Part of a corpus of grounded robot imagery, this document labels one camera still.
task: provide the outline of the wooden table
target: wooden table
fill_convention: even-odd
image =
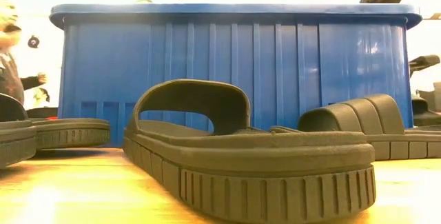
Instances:
[[[377,162],[377,201],[327,223],[441,223],[441,159]],[[197,214],[120,149],[40,153],[0,171],[0,223],[224,223]]]

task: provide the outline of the blue storage crate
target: blue storage crate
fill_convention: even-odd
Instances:
[[[264,130],[374,93],[390,94],[413,125],[406,30],[421,16],[412,6],[60,5],[50,20],[65,32],[59,118],[107,119],[111,146],[142,93],[178,78],[242,88]],[[142,117],[211,128],[197,114]]]

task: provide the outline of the treaded sole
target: treaded sole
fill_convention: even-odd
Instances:
[[[375,160],[441,158],[441,142],[375,141],[369,142],[375,150]]]
[[[372,166],[289,178],[221,176],[183,169],[128,138],[123,149],[170,194],[228,221],[313,223],[358,213],[376,199]]]
[[[75,128],[50,131],[37,130],[37,150],[92,147],[104,145],[109,140],[109,130]]]
[[[0,168],[32,158],[35,150],[35,137],[0,144]]]

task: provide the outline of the black shirt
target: black shirt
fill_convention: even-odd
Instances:
[[[0,93],[24,103],[24,91],[41,85],[38,77],[20,79],[14,58],[9,52],[0,51]]]

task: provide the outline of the slide sandal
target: slide sandal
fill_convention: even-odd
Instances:
[[[429,109],[427,101],[421,97],[412,97],[413,124],[421,127],[427,125],[441,125],[441,114]]]
[[[376,160],[441,157],[441,125],[404,129],[400,110],[386,94],[335,103],[304,113],[298,129],[306,132],[363,132]]]
[[[100,119],[56,119],[58,108],[28,110],[37,127],[37,149],[92,147],[110,140],[110,124]]]
[[[140,120],[148,110],[204,114],[214,131]],[[123,149],[171,195],[228,221],[310,223],[374,203],[374,154],[365,135],[278,134],[249,123],[248,98],[236,86],[167,81],[150,88],[134,106]]]
[[[35,155],[37,131],[20,102],[0,94],[0,106],[0,168],[5,168]]]

